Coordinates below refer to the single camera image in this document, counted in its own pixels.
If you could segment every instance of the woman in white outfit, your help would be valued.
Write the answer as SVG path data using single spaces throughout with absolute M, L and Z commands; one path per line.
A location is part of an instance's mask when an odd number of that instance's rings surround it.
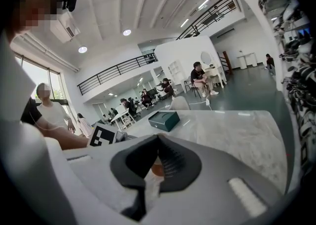
M 90 125 L 90 123 L 82 116 L 81 113 L 77 114 L 77 118 L 78 118 L 78 126 L 79 129 L 81 130 L 81 132 L 87 137 L 90 138 L 93 129 Z

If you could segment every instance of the black railing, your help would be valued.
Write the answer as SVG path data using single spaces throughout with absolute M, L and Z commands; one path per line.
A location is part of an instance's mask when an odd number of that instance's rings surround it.
M 177 38 L 197 37 L 201 31 L 208 28 L 214 22 L 223 19 L 229 12 L 236 9 L 233 0 L 219 0 L 212 5 L 207 11 L 198 17 L 190 26 L 188 26 L 183 33 Z
M 157 57 L 154 53 L 132 58 L 99 72 L 98 74 L 86 79 L 84 82 L 77 85 L 77 87 L 79 87 L 80 92 L 83 95 L 86 92 L 92 90 L 94 87 L 101 85 L 111 80 L 112 78 L 157 61 Z

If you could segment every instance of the marble table surface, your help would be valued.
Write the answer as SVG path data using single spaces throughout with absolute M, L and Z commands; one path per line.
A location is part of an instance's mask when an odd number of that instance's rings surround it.
M 285 147 L 281 133 L 267 111 L 177 111 L 180 122 L 165 132 L 144 117 L 126 132 L 141 137 L 165 133 L 225 151 L 269 179 L 284 193 L 287 177 Z

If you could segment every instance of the dark green box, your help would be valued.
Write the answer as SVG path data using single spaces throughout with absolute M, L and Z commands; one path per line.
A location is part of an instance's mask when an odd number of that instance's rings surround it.
M 152 127 L 169 132 L 179 121 L 177 112 L 157 112 L 148 119 Z

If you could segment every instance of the concrete floor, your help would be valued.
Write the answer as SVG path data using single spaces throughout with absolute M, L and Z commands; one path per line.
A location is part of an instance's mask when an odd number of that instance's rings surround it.
M 266 110 L 271 113 L 280 129 L 285 145 L 288 188 L 294 165 L 292 123 L 283 94 L 277 91 L 274 78 L 263 67 L 263 65 L 258 65 L 244 70 L 234 70 L 234 75 L 228 77 L 228 83 L 224 89 L 220 86 L 214 88 L 219 94 L 210 97 L 210 106 L 212 110 Z M 185 97 L 189 104 L 205 101 L 203 97 L 201 99 L 199 96 L 195 97 L 192 91 L 181 93 L 179 96 Z M 141 117 L 153 111 L 162 110 L 170 104 L 171 98 L 159 101 L 153 108 L 142 110 Z M 190 107 L 192 110 L 210 110 L 205 103 L 190 105 Z

